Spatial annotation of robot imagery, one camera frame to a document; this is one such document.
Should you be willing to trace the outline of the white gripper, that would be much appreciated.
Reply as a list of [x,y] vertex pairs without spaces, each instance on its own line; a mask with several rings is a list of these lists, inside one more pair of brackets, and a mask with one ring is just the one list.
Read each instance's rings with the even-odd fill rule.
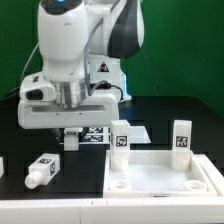
[[18,105],[18,123],[24,129],[105,127],[119,119],[114,94],[96,90],[80,106],[64,109],[53,102],[26,102]]

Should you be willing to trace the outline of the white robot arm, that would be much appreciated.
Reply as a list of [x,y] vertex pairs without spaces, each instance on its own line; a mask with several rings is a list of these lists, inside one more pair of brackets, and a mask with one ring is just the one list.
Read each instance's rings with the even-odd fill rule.
[[18,123],[25,129],[108,126],[119,118],[115,93],[89,83],[87,56],[128,59],[144,40],[143,0],[41,0],[42,70],[20,87]]

